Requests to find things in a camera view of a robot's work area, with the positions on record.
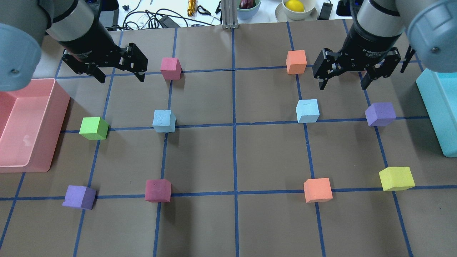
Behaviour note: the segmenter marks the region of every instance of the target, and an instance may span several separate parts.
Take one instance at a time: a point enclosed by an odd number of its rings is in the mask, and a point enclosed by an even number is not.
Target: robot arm
[[[321,90],[328,79],[346,71],[366,71],[362,89],[373,80],[389,77],[401,60],[392,46],[404,28],[429,69],[457,71],[453,54],[457,51],[457,0],[365,0],[352,16],[354,23],[341,50],[334,53],[324,48],[314,63],[313,74]]]
[[[30,82],[45,31],[66,49],[62,60],[75,73],[103,83],[99,67],[116,67],[144,81],[145,55],[134,43],[117,46],[83,0],[0,0],[0,6],[8,6],[0,10],[0,91],[18,90]]]

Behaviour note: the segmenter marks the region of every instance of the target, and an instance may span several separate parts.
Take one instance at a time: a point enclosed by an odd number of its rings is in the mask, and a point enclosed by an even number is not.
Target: plate
[[[276,16],[276,20],[278,22],[296,21],[296,20],[292,20],[292,19],[287,18],[286,13],[284,13],[282,11],[282,3],[280,3],[278,5],[278,7],[276,7],[275,16]],[[306,17],[306,18],[304,18],[303,20],[300,20],[300,21],[316,21],[317,20],[317,16],[318,16],[317,15],[317,10],[316,10],[316,8],[313,8],[313,10],[311,11],[311,14],[309,14],[308,17]]]

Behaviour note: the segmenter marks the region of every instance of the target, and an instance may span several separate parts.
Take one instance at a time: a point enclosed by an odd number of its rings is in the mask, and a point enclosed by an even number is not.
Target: eggplant
[[[239,2],[240,9],[250,9],[255,6],[254,0],[241,0]]]

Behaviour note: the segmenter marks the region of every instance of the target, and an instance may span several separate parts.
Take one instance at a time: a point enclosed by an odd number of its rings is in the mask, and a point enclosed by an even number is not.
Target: pink bin
[[[49,170],[69,100],[55,79],[0,92],[0,173]]]

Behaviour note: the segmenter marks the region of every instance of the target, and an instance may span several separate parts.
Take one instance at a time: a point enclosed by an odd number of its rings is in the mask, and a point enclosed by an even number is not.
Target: lemon
[[[287,9],[289,9],[291,11],[296,11],[296,12],[304,12],[305,11],[305,7],[298,0],[289,0],[289,1],[287,1],[286,2],[286,7],[287,7]]]

